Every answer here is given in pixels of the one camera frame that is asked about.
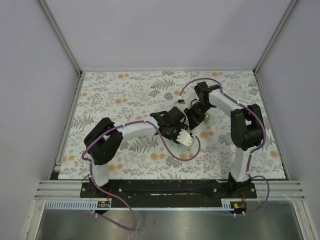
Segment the green bottle cap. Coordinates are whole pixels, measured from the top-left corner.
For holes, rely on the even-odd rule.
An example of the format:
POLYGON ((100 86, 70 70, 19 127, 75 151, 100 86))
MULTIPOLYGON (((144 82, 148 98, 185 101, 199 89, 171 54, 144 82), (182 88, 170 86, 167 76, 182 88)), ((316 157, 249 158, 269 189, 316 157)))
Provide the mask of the green bottle cap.
POLYGON ((207 123, 207 122, 210 121, 210 119, 211 119, 211 115, 210 115, 209 113, 206 113, 205 116, 204 116, 204 120, 203 120, 203 121, 204 121, 205 123, 207 123))

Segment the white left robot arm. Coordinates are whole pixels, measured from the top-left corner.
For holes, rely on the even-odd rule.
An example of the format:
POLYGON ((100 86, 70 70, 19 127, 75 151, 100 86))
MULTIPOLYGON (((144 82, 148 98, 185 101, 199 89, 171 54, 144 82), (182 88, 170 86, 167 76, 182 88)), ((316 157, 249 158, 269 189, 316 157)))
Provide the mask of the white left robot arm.
POLYGON ((176 144, 191 146, 192 136, 187 132, 185 115, 176 106, 170 111, 154 112, 144 120, 123 123, 116 126, 108 117, 103 118, 84 138, 84 144, 89 150, 91 162, 90 175, 95 182, 91 186, 91 192, 98 198, 107 195, 109 191, 109 167, 110 162, 122 142, 143 136, 161 134, 163 138, 176 144))

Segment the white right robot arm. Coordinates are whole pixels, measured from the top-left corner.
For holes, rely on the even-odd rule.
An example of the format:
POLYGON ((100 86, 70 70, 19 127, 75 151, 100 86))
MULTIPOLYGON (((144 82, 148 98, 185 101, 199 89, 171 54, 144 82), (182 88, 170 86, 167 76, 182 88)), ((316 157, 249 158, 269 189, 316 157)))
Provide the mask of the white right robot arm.
POLYGON ((266 129, 261 108, 257 104, 243 105, 223 91, 220 82, 213 78, 203 77, 190 81, 198 101, 184 110, 189 129, 200 125, 210 108, 218 108, 230 117, 230 136, 236 146, 234 166, 228 175, 228 194, 239 198, 246 191, 253 179, 250 176, 250 164, 253 153, 261 149, 266 142, 266 129))

